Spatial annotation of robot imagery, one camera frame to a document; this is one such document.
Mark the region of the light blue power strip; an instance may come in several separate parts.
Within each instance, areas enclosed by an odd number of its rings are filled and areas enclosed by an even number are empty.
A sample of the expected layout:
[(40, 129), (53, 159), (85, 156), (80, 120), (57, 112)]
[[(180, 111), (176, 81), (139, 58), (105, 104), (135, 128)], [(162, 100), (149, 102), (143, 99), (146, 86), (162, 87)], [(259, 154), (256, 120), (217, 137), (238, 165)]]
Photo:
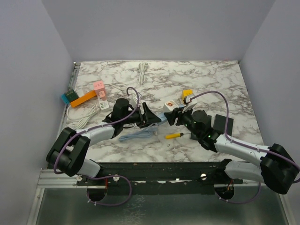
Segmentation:
[(163, 112), (158, 114), (157, 117), (160, 119), (160, 122), (155, 123), (157, 126), (160, 126), (160, 125), (164, 124), (165, 122), (167, 122), (167, 118), (165, 117)]

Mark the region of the white tiger cube socket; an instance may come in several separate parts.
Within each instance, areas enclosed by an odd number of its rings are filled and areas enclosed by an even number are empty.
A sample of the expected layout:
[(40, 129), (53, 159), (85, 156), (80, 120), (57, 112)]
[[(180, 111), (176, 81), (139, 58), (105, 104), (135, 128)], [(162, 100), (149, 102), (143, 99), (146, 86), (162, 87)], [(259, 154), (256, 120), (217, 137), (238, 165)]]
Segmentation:
[(163, 113), (171, 113), (174, 109), (178, 107), (179, 105), (175, 101), (173, 100), (167, 101), (163, 105)]

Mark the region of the yellow cube socket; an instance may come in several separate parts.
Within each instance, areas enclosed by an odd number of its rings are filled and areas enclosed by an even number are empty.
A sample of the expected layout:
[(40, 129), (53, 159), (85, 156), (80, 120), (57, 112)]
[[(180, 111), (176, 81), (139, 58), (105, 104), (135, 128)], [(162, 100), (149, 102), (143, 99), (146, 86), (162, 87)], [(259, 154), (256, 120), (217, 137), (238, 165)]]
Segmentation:
[(184, 100), (185, 97), (193, 94), (193, 90), (183, 90), (181, 93), (181, 99)]

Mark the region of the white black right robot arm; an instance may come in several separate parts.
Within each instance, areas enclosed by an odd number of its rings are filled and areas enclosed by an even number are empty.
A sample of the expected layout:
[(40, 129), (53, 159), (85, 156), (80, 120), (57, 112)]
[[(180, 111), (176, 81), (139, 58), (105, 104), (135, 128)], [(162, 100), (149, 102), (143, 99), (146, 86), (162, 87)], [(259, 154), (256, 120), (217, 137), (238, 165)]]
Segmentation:
[(231, 161), (226, 167), (216, 170), (215, 177), (220, 183), (230, 179), (254, 180), (285, 195), (299, 173), (296, 163), (283, 146), (255, 145), (227, 136), (211, 126), (211, 119), (203, 110), (176, 108), (164, 115), (171, 126), (184, 125), (204, 149), (242, 159), (242, 162)]

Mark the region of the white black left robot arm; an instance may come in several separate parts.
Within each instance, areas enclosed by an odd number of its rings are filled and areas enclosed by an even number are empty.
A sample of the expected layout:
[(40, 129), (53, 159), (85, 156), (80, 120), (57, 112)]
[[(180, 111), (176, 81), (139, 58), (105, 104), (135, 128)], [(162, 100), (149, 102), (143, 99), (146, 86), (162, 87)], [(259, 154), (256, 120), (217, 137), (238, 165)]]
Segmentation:
[(91, 184), (100, 184), (104, 174), (100, 171), (100, 164), (86, 158), (88, 148), (115, 138), (126, 124), (146, 128), (161, 122), (146, 103), (142, 103), (142, 108), (143, 112), (140, 107), (134, 109), (129, 100), (119, 98), (112, 112), (95, 127), (82, 130), (64, 128), (46, 156), (47, 163), (53, 166), (57, 173), (64, 173), (70, 177), (87, 176)]

